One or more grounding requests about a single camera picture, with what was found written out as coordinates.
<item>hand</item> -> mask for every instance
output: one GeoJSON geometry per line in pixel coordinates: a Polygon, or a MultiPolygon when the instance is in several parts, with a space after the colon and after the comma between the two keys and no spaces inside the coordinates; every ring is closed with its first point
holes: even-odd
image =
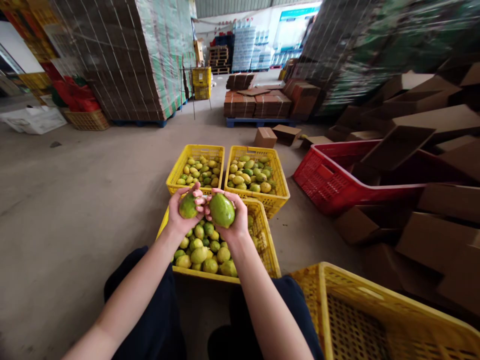
{"type": "Polygon", "coordinates": [[[169,212],[167,227],[175,233],[180,233],[182,239],[185,234],[188,233],[191,228],[195,227],[195,225],[204,217],[203,205],[206,203],[206,200],[202,196],[203,193],[199,188],[199,181],[197,181],[192,188],[183,187],[177,190],[168,202],[169,212]],[[198,211],[198,214],[191,219],[184,219],[179,212],[181,196],[185,193],[192,193],[193,196],[196,197],[195,204],[197,205],[196,210],[198,211]]]}
{"type": "MultiPolygon", "coordinates": [[[[235,208],[235,220],[228,229],[215,224],[216,230],[220,233],[222,239],[228,243],[228,246],[230,246],[231,243],[234,243],[235,246],[235,242],[241,241],[242,239],[248,239],[251,242],[252,239],[250,238],[249,234],[248,209],[240,196],[231,192],[223,191],[219,188],[213,188],[211,191],[212,193],[224,194],[225,197],[233,203],[233,207],[235,208]]],[[[212,195],[209,195],[206,198],[208,202],[212,200],[212,195]]],[[[212,216],[210,215],[210,208],[208,205],[205,206],[205,217],[208,221],[212,221],[212,216]]]]}

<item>warehouse ceiling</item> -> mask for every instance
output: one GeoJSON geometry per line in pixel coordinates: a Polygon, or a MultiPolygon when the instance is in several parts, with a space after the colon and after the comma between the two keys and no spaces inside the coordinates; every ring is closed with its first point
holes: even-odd
{"type": "Polygon", "coordinates": [[[296,3],[313,3],[318,0],[195,0],[199,19],[236,14],[296,3]]]}

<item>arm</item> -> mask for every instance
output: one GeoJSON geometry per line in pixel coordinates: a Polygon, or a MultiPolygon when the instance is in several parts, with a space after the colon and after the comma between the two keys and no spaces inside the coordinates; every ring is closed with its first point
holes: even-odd
{"type": "MultiPolygon", "coordinates": [[[[202,195],[199,187],[198,182],[190,190],[196,197],[202,195]]],[[[93,326],[63,360],[106,360],[113,357],[150,303],[185,234],[203,217],[201,205],[205,199],[202,197],[195,200],[200,211],[197,217],[183,219],[180,216],[180,197],[187,191],[188,187],[182,188],[171,197],[168,223],[157,241],[123,279],[93,326]]]]}
{"type": "MultiPolygon", "coordinates": [[[[310,348],[292,313],[269,277],[248,231],[247,206],[236,194],[222,192],[233,202],[235,221],[230,228],[217,227],[228,243],[255,335],[265,359],[313,359],[310,348]]],[[[208,220],[210,209],[205,208],[208,220]]]]}

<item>pallet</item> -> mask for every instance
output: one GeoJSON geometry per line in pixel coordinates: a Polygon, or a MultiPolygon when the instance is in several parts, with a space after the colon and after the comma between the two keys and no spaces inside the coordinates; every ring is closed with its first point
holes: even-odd
{"type": "Polygon", "coordinates": [[[239,118],[239,117],[227,117],[226,127],[233,128],[235,123],[255,123],[256,128],[263,128],[265,123],[285,124],[289,127],[295,128],[297,125],[295,121],[290,119],[256,119],[256,118],[239,118]]]}

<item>red plastic crate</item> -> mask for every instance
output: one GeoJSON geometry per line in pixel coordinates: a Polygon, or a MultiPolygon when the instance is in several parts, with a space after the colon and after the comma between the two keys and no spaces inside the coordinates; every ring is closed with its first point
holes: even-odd
{"type": "Polygon", "coordinates": [[[293,179],[328,216],[338,216],[355,205],[401,202],[414,206],[427,183],[472,183],[471,178],[436,156],[418,150],[396,170],[382,174],[382,186],[365,185],[346,168],[359,162],[379,142],[312,145],[293,179]]]}

